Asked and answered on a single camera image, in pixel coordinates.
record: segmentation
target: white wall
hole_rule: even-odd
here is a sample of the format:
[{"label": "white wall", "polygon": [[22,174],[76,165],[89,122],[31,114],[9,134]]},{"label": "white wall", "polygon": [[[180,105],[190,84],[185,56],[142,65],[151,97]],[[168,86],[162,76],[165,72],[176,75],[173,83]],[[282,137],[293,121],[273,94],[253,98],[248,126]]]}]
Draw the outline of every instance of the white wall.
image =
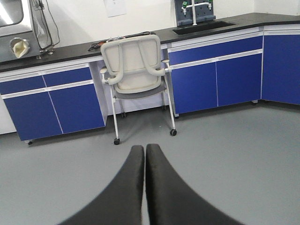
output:
[{"label": "white wall", "polygon": [[255,12],[300,15],[300,0],[255,0]]},{"label": "white wall", "polygon": [[0,97],[0,135],[15,132],[15,126],[10,118],[4,101]]},{"label": "white wall", "polygon": [[[217,18],[254,11],[255,0],[214,0]],[[58,46],[176,26],[173,0],[125,0],[127,14],[107,17],[103,0],[48,0],[60,30]]]},{"label": "white wall", "polygon": [[217,19],[254,12],[255,0],[214,0]]}]

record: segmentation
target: lab bench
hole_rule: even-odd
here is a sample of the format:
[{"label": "lab bench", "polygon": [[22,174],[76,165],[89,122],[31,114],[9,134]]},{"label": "lab bench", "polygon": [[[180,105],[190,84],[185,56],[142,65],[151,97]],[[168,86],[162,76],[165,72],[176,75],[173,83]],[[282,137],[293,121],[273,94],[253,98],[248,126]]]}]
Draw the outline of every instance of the lab bench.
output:
[{"label": "lab bench", "polygon": [[[300,104],[300,16],[222,20],[235,25],[186,35],[154,31],[170,59],[174,114],[259,99]],[[87,51],[90,44],[0,64],[0,93],[21,140],[105,126],[104,63],[99,50]]]}]

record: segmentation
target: faucet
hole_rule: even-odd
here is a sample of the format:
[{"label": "faucet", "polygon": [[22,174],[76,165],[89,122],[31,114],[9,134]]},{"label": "faucet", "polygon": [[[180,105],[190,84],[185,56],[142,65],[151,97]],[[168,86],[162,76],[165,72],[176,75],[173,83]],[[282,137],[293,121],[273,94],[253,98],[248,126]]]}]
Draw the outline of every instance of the faucet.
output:
[{"label": "faucet", "polygon": [[192,8],[192,10],[193,10],[193,25],[197,25],[197,23],[196,23],[196,10],[195,10],[195,7],[196,6],[208,5],[208,8],[211,10],[211,2],[212,2],[212,0],[209,0],[209,2],[202,2],[202,3],[195,4],[195,0],[192,0],[192,4],[188,5],[187,1],[183,1],[181,9],[183,10],[184,15],[186,15],[187,8]]}]

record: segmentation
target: blue cabinet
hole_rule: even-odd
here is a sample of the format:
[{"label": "blue cabinet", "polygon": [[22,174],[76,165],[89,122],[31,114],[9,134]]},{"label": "blue cabinet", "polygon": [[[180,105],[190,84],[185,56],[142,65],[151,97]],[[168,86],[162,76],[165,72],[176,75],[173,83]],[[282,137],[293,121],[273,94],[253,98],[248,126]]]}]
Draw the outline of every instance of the blue cabinet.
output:
[{"label": "blue cabinet", "polygon": [[261,77],[261,54],[217,62],[218,105],[259,100]]},{"label": "blue cabinet", "polygon": [[264,38],[262,99],[300,104],[300,35]]},{"label": "blue cabinet", "polygon": [[0,82],[1,96],[21,140],[105,126],[90,69],[86,64],[65,69]]},{"label": "blue cabinet", "polygon": [[104,127],[93,84],[50,91],[63,133]]},{"label": "blue cabinet", "polygon": [[48,92],[6,98],[4,102],[22,141],[62,134]]},{"label": "blue cabinet", "polygon": [[247,52],[255,49],[262,49],[263,37],[250,37],[240,40],[228,41],[214,45],[187,48],[175,47],[175,51],[169,53],[171,65],[197,60],[211,59],[224,55]]},{"label": "blue cabinet", "polygon": [[168,49],[175,114],[261,99],[263,37],[253,35]]},{"label": "blue cabinet", "polygon": [[215,63],[174,69],[172,84],[175,113],[217,107]]}]

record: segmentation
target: sink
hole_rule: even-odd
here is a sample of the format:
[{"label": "sink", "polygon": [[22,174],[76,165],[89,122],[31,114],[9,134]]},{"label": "sink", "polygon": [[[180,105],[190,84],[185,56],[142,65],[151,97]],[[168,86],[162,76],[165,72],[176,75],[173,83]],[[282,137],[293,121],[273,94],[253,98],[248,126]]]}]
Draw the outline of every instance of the sink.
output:
[{"label": "sink", "polygon": [[188,27],[186,26],[182,28],[177,28],[174,29],[173,31],[176,34],[182,35],[182,34],[189,34],[189,33],[194,33],[194,32],[199,32],[204,30],[211,30],[215,28],[228,27],[232,25],[236,25],[236,24],[232,22],[225,22],[225,21],[208,21],[208,22],[202,22],[195,26],[188,26]]}]

